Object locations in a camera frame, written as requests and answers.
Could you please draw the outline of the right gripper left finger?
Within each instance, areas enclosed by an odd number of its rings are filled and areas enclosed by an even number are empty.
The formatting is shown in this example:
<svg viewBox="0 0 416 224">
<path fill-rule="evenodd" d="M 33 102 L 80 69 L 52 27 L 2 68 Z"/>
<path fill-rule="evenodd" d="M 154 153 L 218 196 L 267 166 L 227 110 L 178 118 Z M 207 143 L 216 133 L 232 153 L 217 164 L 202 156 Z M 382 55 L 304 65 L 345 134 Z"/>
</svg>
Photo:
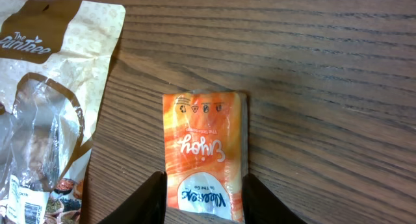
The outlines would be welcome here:
<svg viewBox="0 0 416 224">
<path fill-rule="evenodd" d="M 156 171 L 99 224 L 163 224 L 166 187 L 167 174 Z"/>
</svg>

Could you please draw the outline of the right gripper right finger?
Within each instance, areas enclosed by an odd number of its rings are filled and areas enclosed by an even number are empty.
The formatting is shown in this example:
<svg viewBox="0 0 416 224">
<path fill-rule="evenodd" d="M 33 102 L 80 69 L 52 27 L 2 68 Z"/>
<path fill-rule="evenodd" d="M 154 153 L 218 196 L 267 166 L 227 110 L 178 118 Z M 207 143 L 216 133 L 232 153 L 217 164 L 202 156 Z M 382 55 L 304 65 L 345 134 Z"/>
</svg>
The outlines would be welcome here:
<svg viewBox="0 0 416 224">
<path fill-rule="evenodd" d="M 306 224 L 251 173 L 242 179 L 242 204 L 245 224 Z"/>
</svg>

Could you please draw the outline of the beige dried food bag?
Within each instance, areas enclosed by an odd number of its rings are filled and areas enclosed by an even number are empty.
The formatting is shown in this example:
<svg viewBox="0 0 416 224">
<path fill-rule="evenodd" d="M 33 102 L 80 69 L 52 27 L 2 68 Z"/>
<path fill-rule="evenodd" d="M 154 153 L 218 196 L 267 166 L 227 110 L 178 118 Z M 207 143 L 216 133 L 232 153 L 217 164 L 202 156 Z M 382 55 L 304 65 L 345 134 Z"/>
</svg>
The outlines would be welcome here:
<svg viewBox="0 0 416 224">
<path fill-rule="evenodd" d="M 78 223 L 125 7 L 1 0 L 1 222 Z"/>
</svg>

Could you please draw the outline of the orange tissue packet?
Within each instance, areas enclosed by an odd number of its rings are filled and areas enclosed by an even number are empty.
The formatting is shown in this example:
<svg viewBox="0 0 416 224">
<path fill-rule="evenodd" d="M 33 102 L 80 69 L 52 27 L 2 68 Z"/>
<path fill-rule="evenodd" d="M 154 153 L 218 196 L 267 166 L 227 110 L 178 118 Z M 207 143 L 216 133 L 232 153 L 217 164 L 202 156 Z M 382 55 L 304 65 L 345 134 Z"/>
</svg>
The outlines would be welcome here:
<svg viewBox="0 0 416 224">
<path fill-rule="evenodd" d="M 167 206 L 243 221 L 248 172 L 246 95 L 184 92 L 162 97 Z"/>
</svg>

